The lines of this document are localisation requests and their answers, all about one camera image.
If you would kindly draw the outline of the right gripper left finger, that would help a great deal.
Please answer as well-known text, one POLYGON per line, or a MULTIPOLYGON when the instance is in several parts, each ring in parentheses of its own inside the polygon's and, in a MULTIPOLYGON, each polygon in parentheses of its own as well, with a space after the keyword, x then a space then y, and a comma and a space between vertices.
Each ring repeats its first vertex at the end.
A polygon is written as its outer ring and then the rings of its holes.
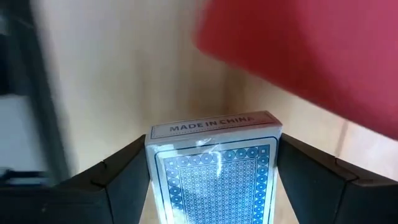
POLYGON ((138 224, 150 182, 144 141, 53 187, 0 187, 0 224, 138 224))

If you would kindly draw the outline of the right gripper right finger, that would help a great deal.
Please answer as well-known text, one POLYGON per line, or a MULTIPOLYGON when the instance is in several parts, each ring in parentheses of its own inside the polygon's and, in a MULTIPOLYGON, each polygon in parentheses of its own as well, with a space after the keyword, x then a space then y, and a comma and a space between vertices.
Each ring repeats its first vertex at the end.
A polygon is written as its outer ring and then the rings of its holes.
POLYGON ((398 182, 287 134, 277 168, 300 224, 398 224, 398 182))

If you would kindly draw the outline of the blue playing card deck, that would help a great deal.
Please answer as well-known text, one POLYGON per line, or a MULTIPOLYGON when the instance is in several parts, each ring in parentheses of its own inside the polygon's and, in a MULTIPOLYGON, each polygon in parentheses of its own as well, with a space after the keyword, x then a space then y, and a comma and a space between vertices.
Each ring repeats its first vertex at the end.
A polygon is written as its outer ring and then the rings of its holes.
POLYGON ((268 111, 151 127, 160 224, 273 224, 282 123, 268 111))

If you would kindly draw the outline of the red foam die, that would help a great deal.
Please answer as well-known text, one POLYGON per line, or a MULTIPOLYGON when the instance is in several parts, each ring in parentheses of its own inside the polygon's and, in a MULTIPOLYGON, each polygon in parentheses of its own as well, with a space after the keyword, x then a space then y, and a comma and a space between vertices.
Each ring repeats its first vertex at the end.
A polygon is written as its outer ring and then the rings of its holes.
POLYGON ((398 140, 398 0, 208 0, 195 43, 398 140))

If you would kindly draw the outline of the black rig frame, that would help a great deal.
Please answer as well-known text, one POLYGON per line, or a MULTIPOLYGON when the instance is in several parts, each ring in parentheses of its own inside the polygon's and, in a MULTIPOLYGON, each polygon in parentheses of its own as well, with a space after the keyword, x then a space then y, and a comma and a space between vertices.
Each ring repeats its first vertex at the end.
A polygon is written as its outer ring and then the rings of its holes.
POLYGON ((48 69, 34 17, 34 0, 0 0, 0 36, 9 90, 27 97, 51 185, 71 177, 60 134, 48 69))

